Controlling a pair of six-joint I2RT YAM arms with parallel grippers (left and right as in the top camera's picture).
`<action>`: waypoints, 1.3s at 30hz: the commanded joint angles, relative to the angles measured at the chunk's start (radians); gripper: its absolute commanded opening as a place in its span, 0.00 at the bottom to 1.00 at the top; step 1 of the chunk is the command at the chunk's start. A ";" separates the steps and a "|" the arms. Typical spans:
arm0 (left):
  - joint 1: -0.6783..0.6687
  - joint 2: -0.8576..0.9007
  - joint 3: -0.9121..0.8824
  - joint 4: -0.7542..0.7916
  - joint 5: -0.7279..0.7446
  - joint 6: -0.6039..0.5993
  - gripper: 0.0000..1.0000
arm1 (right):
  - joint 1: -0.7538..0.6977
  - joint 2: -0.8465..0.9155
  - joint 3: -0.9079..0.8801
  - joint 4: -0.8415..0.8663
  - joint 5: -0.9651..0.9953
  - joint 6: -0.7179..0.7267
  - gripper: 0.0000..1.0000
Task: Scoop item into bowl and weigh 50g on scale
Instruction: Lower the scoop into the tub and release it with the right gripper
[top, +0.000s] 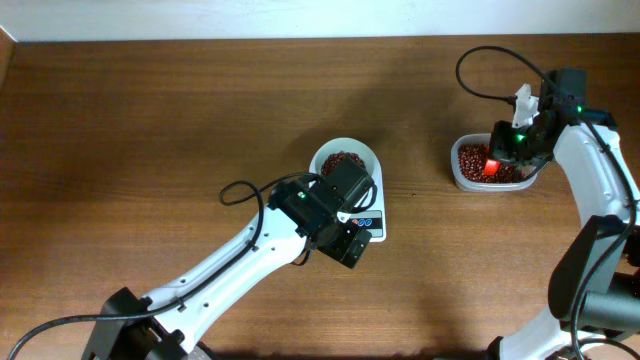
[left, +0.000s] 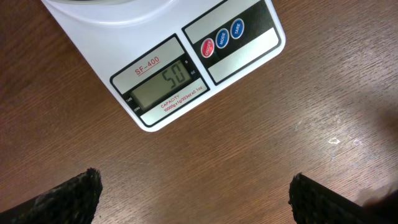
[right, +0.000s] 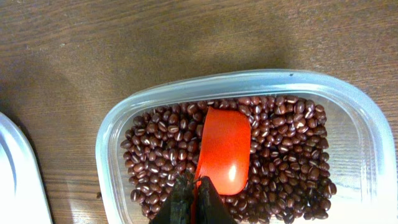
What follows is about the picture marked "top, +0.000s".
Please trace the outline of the red plastic measuring scoop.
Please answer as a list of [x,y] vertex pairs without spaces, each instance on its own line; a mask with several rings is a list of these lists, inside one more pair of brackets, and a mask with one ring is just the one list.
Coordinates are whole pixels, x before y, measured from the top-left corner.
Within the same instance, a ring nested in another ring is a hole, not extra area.
[[498,173],[499,169],[500,169],[500,163],[498,161],[487,159],[483,169],[483,175],[495,176]]

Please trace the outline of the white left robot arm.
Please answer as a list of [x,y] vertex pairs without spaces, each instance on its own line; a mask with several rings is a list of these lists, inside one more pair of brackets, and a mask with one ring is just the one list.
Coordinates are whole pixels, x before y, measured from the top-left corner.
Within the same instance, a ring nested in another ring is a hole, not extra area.
[[352,159],[328,176],[280,180],[259,211],[228,243],[171,283],[147,293],[155,322],[191,353],[209,327],[259,281],[317,250],[354,268],[372,235],[350,221],[375,193],[372,176]]

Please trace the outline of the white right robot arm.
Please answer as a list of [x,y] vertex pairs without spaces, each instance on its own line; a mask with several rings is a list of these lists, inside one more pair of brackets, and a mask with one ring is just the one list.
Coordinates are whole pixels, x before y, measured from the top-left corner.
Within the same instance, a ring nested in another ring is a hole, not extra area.
[[612,115],[588,108],[585,89],[585,72],[550,71],[537,113],[499,121],[491,134],[493,160],[562,168],[582,229],[552,273],[547,307],[516,333],[496,338],[490,359],[581,359],[589,347],[621,346],[639,332],[639,278],[616,270],[622,257],[639,264],[639,189]]

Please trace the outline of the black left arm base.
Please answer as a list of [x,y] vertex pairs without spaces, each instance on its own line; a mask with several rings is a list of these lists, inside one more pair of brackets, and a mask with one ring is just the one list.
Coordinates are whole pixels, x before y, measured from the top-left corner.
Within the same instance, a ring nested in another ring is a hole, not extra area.
[[151,318],[97,321],[81,360],[186,360],[184,335],[167,333]]

